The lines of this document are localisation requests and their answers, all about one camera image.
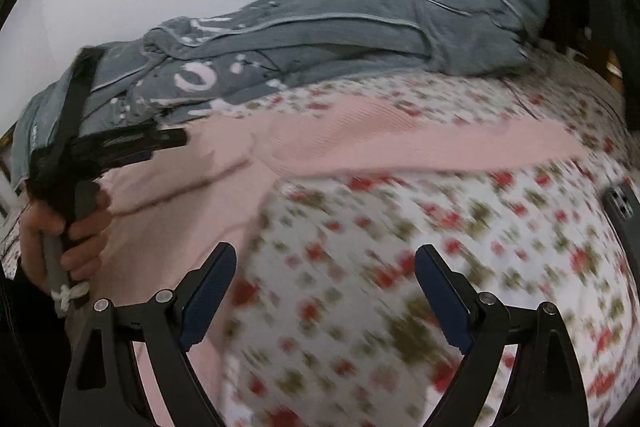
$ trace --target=human hand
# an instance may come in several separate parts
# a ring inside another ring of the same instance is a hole
[[[107,244],[106,229],[111,222],[111,214],[107,210],[110,203],[108,194],[101,190],[96,196],[95,211],[69,227],[68,235],[72,241],[85,239],[84,243],[65,251],[60,258],[60,264],[74,281],[90,279],[100,267],[100,253]],[[20,218],[22,270],[34,285],[47,294],[50,288],[40,232],[57,236],[65,231],[65,226],[65,220],[44,201],[31,203]]]

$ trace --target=smartphone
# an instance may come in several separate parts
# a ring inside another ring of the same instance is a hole
[[[620,182],[603,192],[602,206],[625,250],[636,284],[640,285],[640,201],[629,185]]]

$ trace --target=silver screw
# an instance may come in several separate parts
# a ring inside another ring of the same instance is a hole
[[[156,301],[158,301],[161,304],[164,304],[165,302],[169,302],[173,298],[174,298],[174,293],[171,290],[160,290],[156,294]]]
[[[498,298],[489,292],[482,292],[480,294],[480,302],[482,302],[483,304],[487,304],[489,306],[491,306],[492,304],[495,304],[498,301]]]
[[[94,310],[96,310],[97,312],[103,312],[108,307],[109,307],[109,301],[107,299],[100,299],[99,301],[96,301],[96,303],[94,304]]]
[[[542,309],[548,315],[555,315],[558,313],[558,308],[556,308],[556,305],[551,302],[542,303]]]

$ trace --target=pink fabric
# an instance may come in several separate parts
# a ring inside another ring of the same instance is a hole
[[[587,151],[553,121],[441,125],[417,121],[388,103],[345,96],[321,119],[267,112],[241,120],[193,123],[190,143],[104,178],[116,214],[94,299],[146,301],[174,288],[220,241],[242,254],[260,206],[284,178],[380,171],[495,171],[523,168]],[[190,353],[210,397],[220,391],[225,299],[208,338]],[[81,317],[72,320],[77,330]],[[138,363],[160,425],[172,425],[143,346]]]

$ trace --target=dark clothing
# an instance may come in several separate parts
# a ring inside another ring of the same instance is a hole
[[[52,299],[20,265],[14,280],[0,269],[0,424],[57,426],[70,361]]]

